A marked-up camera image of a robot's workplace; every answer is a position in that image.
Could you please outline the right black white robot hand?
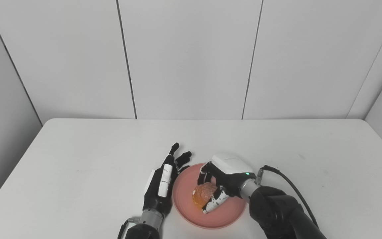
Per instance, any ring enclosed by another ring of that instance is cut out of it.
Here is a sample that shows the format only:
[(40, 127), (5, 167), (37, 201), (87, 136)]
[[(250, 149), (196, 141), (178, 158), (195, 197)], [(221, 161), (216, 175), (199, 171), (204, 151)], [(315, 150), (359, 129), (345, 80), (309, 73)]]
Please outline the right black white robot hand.
[(230, 153), (218, 153), (204, 164), (200, 168), (197, 185), (210, 183), (213, 178), (216, 190), (203, 205), (204, 214), (214, 211), (230, 197), (239, 197), (249, 203), (252, 193), (259, 188), (253, 169)]

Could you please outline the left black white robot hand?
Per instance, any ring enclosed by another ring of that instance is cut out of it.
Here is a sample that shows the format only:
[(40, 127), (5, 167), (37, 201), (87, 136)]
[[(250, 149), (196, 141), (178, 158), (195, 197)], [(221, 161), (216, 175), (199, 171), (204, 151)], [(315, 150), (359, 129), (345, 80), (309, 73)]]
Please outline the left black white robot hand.
[(177, 177), (190, 166), (192, 153), (187, 151), (179, 157), (174, 153), (179, 143), (172, 145), (170, 152), (160, 168), (156, 169), (144, 195), (143, 211), (156, 211), (166, 217), (172, 209), (172, 192)]

